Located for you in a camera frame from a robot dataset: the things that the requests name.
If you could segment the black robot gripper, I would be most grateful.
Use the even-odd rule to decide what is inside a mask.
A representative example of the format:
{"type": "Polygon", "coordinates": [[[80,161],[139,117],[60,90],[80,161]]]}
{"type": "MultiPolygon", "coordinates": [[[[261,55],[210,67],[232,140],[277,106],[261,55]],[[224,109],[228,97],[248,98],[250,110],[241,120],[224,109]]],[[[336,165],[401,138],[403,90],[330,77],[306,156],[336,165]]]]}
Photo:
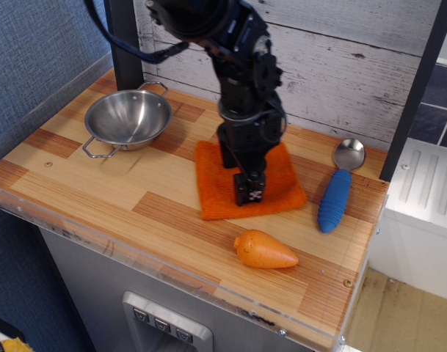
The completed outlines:
{"type": "Polygon", "coordinates": [[[221,108],[223,123],[217,129],[225,169],[238,167],[233,176],[238,206],[260,202],[266,187],[266,154],[279,145],[286,129],[280,106],[264,106],[254,114],[240,115],[221,108]]]}

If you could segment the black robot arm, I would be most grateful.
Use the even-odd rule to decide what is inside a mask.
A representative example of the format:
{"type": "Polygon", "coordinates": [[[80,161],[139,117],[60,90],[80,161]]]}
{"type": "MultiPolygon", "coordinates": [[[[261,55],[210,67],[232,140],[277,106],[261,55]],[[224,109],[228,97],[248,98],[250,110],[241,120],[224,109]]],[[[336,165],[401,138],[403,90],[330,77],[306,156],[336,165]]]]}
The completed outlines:
{"type": "Polygon", "coordinates": [[[276,92],[283,71],[271,52],[266,22],[245,1],[148,1],[146,7],[168,33],[211,57],[220,86],[223,165],[240,170],[233,177],[236,204],[261,201],[265,156],[287,125],[276,92]]]}

